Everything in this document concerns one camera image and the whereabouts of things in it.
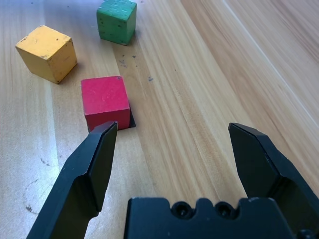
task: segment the cube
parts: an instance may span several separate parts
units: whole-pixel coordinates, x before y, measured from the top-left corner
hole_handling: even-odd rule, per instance
[[[81,81],[84,116],[89,128],[117,121],[119,129],[130,125],[130,105],[122,76]]]
[[[72,39],[39,26],[15,46],[30,72],[56,84],[76,65]]]
[[[106,0],[98,8],[96,17],[100,38],[128,45],[136,25],[137,4],[129,0]]]

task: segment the screw hole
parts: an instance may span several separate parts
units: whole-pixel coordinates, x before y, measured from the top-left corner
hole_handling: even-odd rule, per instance
[[[171,208],[172,214],[180,219],[190,219],[193,216],[193,209],[186,202],[177,202]]]
[[[231,220],[236,218],[236,211],[228,203],[219,202],[216,204],[215,209],[217,211],[217,214],[222,218]]]

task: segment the red wooden block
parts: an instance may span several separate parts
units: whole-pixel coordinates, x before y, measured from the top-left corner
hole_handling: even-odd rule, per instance
[[[130,124],[130,105],[122,76],[81,81],[84,116],[90,131],[107,121],[117,121],[119,129]]]

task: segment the wood grain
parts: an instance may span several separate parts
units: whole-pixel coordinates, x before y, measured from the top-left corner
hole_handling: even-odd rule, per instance
[[[100,1],[0,2],[0,238],[25,238],[67,157],[87,135],[80,81],[124,76],[136,128],[118,133],[102,212],[86,238],[123,238],[130,197],[245,192],[227,126],[270,136],[319,196],[315,0],[137,1],[129,46],[100,40]],[[28,72],[15,44],[45,24],[72,37],[60,85]]]

